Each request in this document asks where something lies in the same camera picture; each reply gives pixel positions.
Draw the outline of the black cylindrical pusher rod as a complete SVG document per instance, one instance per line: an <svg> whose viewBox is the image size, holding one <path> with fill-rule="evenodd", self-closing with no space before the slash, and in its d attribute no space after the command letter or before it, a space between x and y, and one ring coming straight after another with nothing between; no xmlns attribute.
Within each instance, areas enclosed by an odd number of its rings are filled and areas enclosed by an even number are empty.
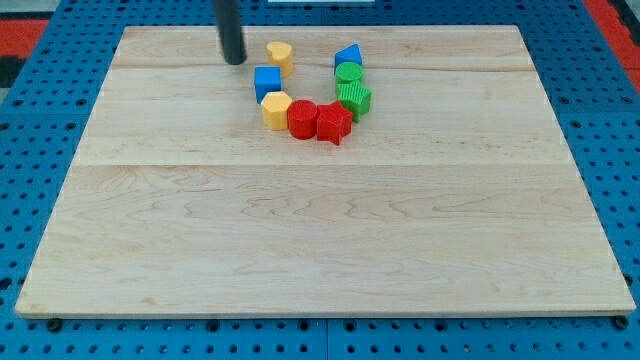
<svg viewBox="0 0 640 360"><path fill-rule="evenodd" d="M225 62L243 64L247 54L238 1L212 0L212 7Z"/></svg>

